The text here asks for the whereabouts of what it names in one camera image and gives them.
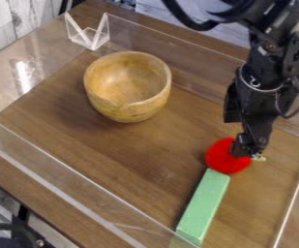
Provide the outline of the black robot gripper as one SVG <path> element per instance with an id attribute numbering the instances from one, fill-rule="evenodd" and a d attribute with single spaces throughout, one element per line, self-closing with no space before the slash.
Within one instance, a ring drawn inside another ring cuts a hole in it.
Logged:
<path id="1" fill-rule="evenodd" d="M 224 99 L 224 122 L 241 123 L 229 153 L 236 157 L 262 155 L 278 117 L 289 119 L 299 113 L 299 77 L 264 85 L 244 66 L 234 71 Z"/>

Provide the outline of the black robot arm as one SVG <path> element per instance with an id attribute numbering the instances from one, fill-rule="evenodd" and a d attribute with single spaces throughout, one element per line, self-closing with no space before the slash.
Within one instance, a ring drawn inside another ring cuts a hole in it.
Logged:
<path id="1" fill-rule="evenodd" d="M 258 156 L 274 120 L 299 113 L 299 0 L 201 0 L 206 14 L 201 22 L 192 20 L 177 0 L 161 2 L 192 30 L 233 22 L 248 30 L 249 53 L 226 90 L 224 121 L 238 122 L 242 128 L 229 153 Z"/>

